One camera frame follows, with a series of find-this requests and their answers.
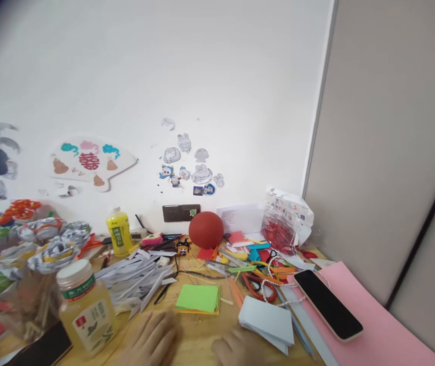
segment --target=yellow bottle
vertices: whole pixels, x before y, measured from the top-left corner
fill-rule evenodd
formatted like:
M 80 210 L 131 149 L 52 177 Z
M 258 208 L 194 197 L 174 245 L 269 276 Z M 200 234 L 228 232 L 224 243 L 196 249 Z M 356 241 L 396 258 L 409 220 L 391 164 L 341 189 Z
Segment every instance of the yellow bottle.
M 133 243 L 129 231 L 129 218 L 125 212 L 121 211 L 120 206 L 114 206 L 110 209 L 107 227 L 110 236 L 112 236 L 114 254 L 118 257 L 124 257 L 131 251 Z
M 63 295 L 60 320 L 73 348 L 99 353 L 117 332 L 109 291 L 96 281 L 90 262 L 77 260 L 56 274 Z

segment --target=pink paper sheet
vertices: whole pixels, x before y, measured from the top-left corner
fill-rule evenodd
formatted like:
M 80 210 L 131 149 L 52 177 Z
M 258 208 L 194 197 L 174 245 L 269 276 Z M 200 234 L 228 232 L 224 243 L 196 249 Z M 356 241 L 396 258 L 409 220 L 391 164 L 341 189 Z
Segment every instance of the pink paper sheet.
M 331 291 L 363 325 L 363 332 L 347 343 L 329 330 L 308 300 L 302 302 L 319 333 L 340 365 L 435 366 L 435 353 L 408 331 L 357 281 L 343 262 L 321 270 Z M 298 298 L 302 291 L 294 288 Z

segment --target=green sticky note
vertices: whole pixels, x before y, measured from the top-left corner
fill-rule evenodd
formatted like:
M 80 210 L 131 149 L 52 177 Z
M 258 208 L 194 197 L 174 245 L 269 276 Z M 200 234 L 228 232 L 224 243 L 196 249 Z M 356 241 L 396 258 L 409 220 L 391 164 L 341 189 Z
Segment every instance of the green sticky note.
M 256 269 L 256 266 L 247 266 L 247 267 L 230 267 L 227 270 L 231 273 L 238 273 L 238 272 L 251 272 Z
M 219 306 L 219 286 L 185 284 L 177 300 L 177 308 L 215 312 Z

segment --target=human hand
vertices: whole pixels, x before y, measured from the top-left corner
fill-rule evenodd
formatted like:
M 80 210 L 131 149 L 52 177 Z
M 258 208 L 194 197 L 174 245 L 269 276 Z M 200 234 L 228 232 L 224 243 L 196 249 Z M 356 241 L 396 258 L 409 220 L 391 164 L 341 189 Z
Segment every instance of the human hand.
M 212 352 L 220 366 L 265 365 L 258 336 L 241 327 L 234 327 L 212 344 Z
M 141 328 L 129 329 L 127 350 L 119 365 L 167 366 L 171 364 L 177 350 L 175 316 L 172 312 L 160 313 L 150 323 L 152 313 L 144 320 Z

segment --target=wall socket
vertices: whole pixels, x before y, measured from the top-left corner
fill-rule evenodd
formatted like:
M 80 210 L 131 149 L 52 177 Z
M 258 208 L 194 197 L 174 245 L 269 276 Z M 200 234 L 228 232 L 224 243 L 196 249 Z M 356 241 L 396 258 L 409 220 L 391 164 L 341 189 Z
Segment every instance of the wall socket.
M 200 205 L 168 205 L 163 206 L 165 222 L 190 221 L 200 212 Z

